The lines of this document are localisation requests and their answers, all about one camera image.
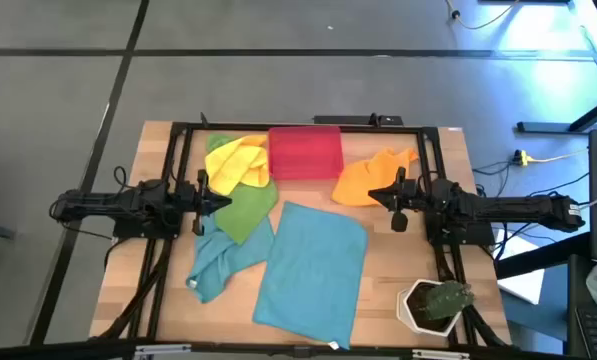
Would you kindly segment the green microfiber towel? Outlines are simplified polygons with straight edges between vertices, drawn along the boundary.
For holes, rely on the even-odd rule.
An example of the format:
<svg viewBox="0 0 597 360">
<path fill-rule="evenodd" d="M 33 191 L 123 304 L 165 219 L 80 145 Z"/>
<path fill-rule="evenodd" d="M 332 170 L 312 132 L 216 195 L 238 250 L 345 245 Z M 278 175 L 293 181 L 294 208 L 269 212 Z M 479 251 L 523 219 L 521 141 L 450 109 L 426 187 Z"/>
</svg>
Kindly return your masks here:
<svg viewBox="0 0 597 360">
<path fill-rule="evenodd" d="M 216 225 L 241 245 L 275 207 L 278 190 L 270 173 L 270 182 L 266 187 L 255 188 L 240 184 L 231 194 L 223 196 L 231 198 L 232 202 L 229 207 L 215 213 Z"/>
</svg>

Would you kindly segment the black desk leg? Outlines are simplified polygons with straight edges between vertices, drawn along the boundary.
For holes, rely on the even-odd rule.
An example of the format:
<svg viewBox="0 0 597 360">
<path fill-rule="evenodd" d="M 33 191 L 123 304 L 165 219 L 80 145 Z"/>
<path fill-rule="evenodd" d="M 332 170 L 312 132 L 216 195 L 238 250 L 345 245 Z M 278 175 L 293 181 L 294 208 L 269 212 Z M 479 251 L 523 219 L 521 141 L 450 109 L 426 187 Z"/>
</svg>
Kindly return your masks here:
<svg viewBox="0 0 597 360">
<path fill-rule="evenodd" d="M 597 105 L 571 123 L 518 122 L 519 133 L 583 135 L 597 130 Z"/>
</svg>

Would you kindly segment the yellow microfiber towel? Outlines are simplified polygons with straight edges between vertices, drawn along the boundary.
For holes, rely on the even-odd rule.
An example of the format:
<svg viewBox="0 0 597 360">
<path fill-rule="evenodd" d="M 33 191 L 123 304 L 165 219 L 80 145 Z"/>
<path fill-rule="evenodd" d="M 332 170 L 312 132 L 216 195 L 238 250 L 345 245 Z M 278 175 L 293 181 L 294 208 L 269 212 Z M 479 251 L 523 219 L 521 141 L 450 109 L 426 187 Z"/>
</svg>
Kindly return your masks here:
<svg viewBox="0 0 597 360">
<path fill-rule="evenodd" d="M 220 195 L 231 194 L 240 184 L 266 187 L 270 182 L 267 139 L 266 135 L 210 135 L 205 156 L 209 187 Z"/>
</svg>

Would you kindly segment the silver frame bracket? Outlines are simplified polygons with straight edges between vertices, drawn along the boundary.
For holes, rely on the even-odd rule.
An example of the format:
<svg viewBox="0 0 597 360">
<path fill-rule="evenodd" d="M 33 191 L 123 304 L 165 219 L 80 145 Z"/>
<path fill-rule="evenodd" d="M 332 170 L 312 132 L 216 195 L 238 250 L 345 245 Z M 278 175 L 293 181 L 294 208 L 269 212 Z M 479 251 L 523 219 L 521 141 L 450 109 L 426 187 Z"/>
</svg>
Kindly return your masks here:
<svg viewBox="0 0 597 360">
<path fill-rule="evenodd" d="M 189 353 L 192 351 L 190 344 L 151 344 L 135 347 L 134 360 L 153 360 L 156 355 L 171 355 Z"/>
<path fill-rule="evenodd" d="M 413 349 L 412 358 L 415 360 L 471 360 L 469 353 L 431 349 Z"/>
</svg>

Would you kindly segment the white hexagonal plant pot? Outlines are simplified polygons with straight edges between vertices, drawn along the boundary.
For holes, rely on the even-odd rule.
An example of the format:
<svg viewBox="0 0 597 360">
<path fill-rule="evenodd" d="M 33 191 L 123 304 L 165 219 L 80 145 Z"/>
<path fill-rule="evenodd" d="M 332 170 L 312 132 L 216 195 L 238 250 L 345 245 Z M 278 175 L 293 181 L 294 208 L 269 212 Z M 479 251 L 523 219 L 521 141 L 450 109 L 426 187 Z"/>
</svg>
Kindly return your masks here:
<svg viewBox="0 0 597 360">
<path fill-rule="evenodd" d="M 424 312 L 426 293 L 443 282 L 418 279 L 409 289 L 402 290 L 397 297 L 397 318 L 415 333 L 447 337 L 460 317 L 429 320 Z"/>
</svg>

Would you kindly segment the orange microfiber towel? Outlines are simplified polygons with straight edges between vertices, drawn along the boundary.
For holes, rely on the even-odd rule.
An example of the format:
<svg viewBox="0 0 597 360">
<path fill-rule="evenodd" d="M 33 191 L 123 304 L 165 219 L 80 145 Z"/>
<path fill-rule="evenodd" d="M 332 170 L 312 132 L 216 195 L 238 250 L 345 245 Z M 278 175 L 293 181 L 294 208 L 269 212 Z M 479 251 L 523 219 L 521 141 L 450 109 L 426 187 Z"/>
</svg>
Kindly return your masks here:
<svg viewBox="0 0 597 360">
<path fill-rule="evenodd" d="M 413 148 L 396 153 L 384 148 L 372 158 L 345 165 L 333 189 L 331 199 L 344 206 L 360 207 L 378 205 L 368 195 L 370 190 L 390 186 L 400 167 L 409 171 L 412 162 L 418 160 Z"/>
</svg>

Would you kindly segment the white paper sheet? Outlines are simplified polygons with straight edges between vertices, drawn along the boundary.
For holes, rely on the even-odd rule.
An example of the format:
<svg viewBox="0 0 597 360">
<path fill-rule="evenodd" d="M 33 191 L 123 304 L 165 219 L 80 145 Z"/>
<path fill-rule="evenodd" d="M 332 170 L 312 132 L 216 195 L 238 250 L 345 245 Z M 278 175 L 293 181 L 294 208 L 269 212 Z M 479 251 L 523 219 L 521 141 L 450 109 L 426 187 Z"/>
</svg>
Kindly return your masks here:
<svg viewBox="0 0 597 360">
<path fill-rule="evenodd" d="M 511 238 L 505 246 L 500 260 L 536 250 L 537 246 L 522 237 Z M 534 270 L 529 273 L 505 279 L 498 279 L 497 284 L 501 290 L 514 295 L 530 304 L 538 305 L 541 297 L 544 269 Z"/>
</svg>

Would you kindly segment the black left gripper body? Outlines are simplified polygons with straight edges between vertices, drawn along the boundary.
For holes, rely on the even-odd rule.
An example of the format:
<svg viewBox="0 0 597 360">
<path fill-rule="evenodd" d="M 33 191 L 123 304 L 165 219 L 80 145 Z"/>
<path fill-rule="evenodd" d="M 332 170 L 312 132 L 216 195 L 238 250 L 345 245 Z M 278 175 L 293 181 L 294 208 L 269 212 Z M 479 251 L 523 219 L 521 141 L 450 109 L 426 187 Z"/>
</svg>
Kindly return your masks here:
<svg viewBox="0 0 597 360">
<path fill-rule="evenodd" d="M 173 193 L 175 215 L 182 220 L 187 213 L 197 211 L 197 190 L 189 181 L 177 183 Z"/>
</svg>

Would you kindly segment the black aluminium table frame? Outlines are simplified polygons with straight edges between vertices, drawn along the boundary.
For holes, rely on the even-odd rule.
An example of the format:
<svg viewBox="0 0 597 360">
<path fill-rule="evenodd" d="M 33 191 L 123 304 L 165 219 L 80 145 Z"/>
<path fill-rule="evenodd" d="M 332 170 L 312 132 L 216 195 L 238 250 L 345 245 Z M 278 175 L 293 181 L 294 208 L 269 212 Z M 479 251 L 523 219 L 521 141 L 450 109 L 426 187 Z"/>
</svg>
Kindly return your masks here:
<svg viewBox="0 0 597 360">
<path fill-rule="evenodd" d="M 213 133 L 240 137 L 263 134 L 263 124 L 228 124 L 148 121 L 136 150 L 131 181 L 162 175 L 171 162 L 176 177 L 194 180 L 204 165 L 205 144 Z M 379 150 L 414 148 L 419 161 L 412 173 L 431 170 L 448 175 L 467 190 L 474 187 L 464 135 L 459 129 L 347 126 L 341 131 L 343 156 L 352 162 Z M 435 255 L 425 234 L 424 219 L 414 213 L 404 233 L 390 228 L 382 208 L 343 209 L 343 214 L 364 225 L 369 247 L 364 262 L 358 307 L 351 337 L 354 355 L 402 355 L 409 348 L 444 348 L 447 341 L 412 332 L 396 316 L 398 293 L 419 279 L 437 275 Z M 193 262 L 195 237 L 185 221 L 171 242 L 171 255 L 161 282 L 145 299 L 132 331 L 160 342 L 182 343 L 194 352 L 245 352 L 266 355 L 314 356 L 329 352 L 323 343 L 252 320 L 265 268 L 255 265 L 235 274 L 225 292 L 203 304 L 185 286 Z M 139 281 L 155 263 L 159 240 L 131 239 L 109 256 L 90 331 L 100 334 L 134 296 Z"/>
</svg>

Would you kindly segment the blue microfiber towel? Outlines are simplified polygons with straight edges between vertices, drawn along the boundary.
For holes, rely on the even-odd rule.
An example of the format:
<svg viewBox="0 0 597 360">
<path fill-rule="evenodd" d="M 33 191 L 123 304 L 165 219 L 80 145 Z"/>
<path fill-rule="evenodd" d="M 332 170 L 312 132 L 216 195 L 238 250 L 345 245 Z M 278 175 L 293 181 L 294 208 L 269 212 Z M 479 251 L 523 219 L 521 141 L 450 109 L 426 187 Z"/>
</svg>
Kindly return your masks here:
<svg viewBox="0 0 597 360">
<path fill-rule="evenodd" d="M 350 217 L 285 203 L 253 321 L 348 350 L 368 242 Z"/>
<path fill-rule="evenodd" d="M 265 218 L 239 245 L 216 225 L 214 215 L 202 220 L 204 234 L 195 239 L 194 262 L 185 284 L 205 304 L 225 290 L 234 274 L 267 260 L 274 232 Z"/>
</svg>

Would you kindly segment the green cactus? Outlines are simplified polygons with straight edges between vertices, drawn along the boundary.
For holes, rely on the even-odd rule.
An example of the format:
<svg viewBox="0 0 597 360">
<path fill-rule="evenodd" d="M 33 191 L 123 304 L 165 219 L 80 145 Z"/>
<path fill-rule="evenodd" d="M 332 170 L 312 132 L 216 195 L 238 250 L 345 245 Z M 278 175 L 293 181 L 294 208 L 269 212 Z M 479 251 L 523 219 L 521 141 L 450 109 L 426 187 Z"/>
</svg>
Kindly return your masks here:
<svg viewBox="0 0 597 360">
<path fill-rule="evenodd" d="M 454 317 L 472 305 L 475 296 L 468 284 L 446 281 L 430 289 L 425 297 L 424 312 L 429 320 Z"/>
</svg>

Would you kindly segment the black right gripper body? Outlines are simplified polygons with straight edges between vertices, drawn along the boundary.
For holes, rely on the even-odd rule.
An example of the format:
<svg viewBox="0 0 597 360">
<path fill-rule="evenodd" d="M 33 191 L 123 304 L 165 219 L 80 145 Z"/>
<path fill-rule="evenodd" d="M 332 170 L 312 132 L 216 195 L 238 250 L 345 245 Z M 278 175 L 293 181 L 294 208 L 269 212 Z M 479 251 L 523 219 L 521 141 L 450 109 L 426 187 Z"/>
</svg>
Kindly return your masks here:
<svg viewBox="0 0 597 360">
<path fill-rule="evenodd" d="M 415 212 L 427 212 L 433 209 L 433 196 L 428 194 L 422 187 L 423 176 L 420 175 L 414 181 L 414 192 L 406 201 L 406 208 Z"/>
</svg>

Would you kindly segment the red plastic basket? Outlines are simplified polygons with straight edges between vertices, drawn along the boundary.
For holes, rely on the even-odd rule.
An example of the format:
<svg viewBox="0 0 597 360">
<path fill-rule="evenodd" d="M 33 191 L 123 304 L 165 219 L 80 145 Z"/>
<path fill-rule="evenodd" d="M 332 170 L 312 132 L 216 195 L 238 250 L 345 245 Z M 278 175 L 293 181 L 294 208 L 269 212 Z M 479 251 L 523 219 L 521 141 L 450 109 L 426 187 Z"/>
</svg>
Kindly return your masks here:
<svg viewBox="0 0 597 360">
<path fill-rule="evenodd" d="M 342 172 L 339 127 L 273 127 L 268 134 L 270 172 L 275 180 L 334 179 Z"/>
</svg>

